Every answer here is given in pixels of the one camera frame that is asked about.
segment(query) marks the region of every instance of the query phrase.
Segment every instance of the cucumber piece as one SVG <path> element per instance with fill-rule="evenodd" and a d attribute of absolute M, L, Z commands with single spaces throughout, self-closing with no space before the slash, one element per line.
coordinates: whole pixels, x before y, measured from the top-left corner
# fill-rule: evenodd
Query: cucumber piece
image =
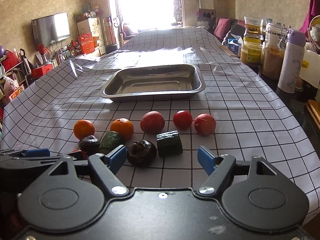
<path fill-rule="evenodd" d="M 117 146 L 124 144 L 124 138 L 120 133 L 108 131 L 106 132 L 105 136 L 103 137 L 100 147 L 99 153 L 108 154 Z"/>
<path fill-rule="evenodd" d="M 181 154 L 183 152 L 178 131 L 157 134 L 157 147 L 160 157 Z"/>

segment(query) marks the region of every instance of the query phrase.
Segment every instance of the purple lid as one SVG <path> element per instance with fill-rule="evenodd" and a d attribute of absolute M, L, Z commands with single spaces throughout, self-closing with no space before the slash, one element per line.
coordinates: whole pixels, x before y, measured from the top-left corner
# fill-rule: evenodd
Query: purple lid
<path fill-rule="evenodd" d="M 288 42 L 304 47 L 306 45 L 306 36 L 303 32 L 297 30 L 288 30 Z"/>

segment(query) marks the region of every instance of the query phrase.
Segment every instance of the mirror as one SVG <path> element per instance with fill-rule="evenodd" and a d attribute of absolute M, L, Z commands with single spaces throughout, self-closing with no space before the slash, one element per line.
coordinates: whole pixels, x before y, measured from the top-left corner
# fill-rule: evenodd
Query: mirror
<path fill-rule="evenodd" d="M 320 50 L 320 15 L 314 17 L 308 28 L 309 40 L 316 50 Z"/>
<path fill-rule="evenodd" d="M 215 0 L 196 0 L 198 21 L 210 21 L 216 16 Z"/>

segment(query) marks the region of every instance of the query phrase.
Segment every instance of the red cloth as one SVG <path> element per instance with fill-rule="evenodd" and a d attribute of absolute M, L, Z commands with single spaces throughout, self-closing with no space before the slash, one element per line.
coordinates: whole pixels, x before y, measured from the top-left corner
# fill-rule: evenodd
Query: red cloth
<path fill-rule="evenodd" d="M 214 31 L 213 35 L 217 38 L 223 39 L 228 31 L 230 30 L 231 19 L 220 18 L 217 28 Z"/>
<path fill-rule="evenodd" d="M 312 19 L 318 15 L 320 15 L 320 0 L 310 0 L 308 14 L 304 19 L 302 27 L 299 29 L 299 31 L 303 32 L 307 38 L 308 38 L 307 28 L 309 28 L 309 25 Z"/>
<path fill-rule="evenodd" d="M 245 27 L 245 22 L 244 21 L 238 20 L 237 24 L 239 24 L 242 27 Z"/>

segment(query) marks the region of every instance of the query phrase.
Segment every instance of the mandarin orange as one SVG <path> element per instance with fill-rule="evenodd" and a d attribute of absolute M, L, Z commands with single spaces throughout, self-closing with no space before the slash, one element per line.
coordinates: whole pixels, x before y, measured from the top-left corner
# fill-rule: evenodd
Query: mandarin orange
<path fill-rule="evenodd" d="M 78 120 L 73 127 L 73 133 L 79 140 L 86 136 L 94 135 L 94 132 L 94 125 L 89 120 Z"/>
<path fill-rule="evenodd" d="M 120 133 L 123 138 L 129 140 L 134 132 L 133 124 L 125 118 L 119 118 L 112 122 L 110 131 Z"/>

